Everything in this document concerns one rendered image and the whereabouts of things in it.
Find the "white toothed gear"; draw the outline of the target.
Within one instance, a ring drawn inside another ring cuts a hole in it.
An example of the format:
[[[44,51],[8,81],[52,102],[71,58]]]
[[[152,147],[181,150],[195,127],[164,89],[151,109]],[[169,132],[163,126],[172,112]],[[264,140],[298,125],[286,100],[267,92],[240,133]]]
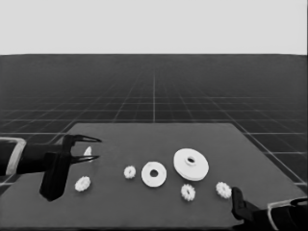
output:
[[[134,166],[128,166],[124,169],[124,176],[126,179],[133,179],[136,176],[136,169]]]
[[[218,195],[222,198],[230,198],[232,195],[231,188],[224,182],[218,182],[216,185],[216,191]]]
[[[190,184],[184,184],[181,188],[181,195],[186,201],[193,201],[195,198],[195,189]]]
[[[90,186],[90,178],[88,176],[82,176],[75,183],[75,190],[77,192],[83,192],[83,191],[87,190],[89,188],[89,186]]]

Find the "large thick white disc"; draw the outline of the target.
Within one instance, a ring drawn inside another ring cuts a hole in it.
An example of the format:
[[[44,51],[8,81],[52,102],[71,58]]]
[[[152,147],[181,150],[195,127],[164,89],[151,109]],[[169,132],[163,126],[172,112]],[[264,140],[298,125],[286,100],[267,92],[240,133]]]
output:
[[[192,148],[181,148],[173,156],[173,166],[178,174],[190,181],[201,181],[209,172],[205,156]]]

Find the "white round carrier with pins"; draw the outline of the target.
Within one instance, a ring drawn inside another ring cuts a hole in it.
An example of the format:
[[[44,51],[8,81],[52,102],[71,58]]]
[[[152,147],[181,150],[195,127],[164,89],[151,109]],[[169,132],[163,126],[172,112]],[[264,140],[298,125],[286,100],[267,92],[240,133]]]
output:
[[[150,188],[161,187],[167,180],[167,170],[159,162],[148,162],[141,170],[141,179]]]

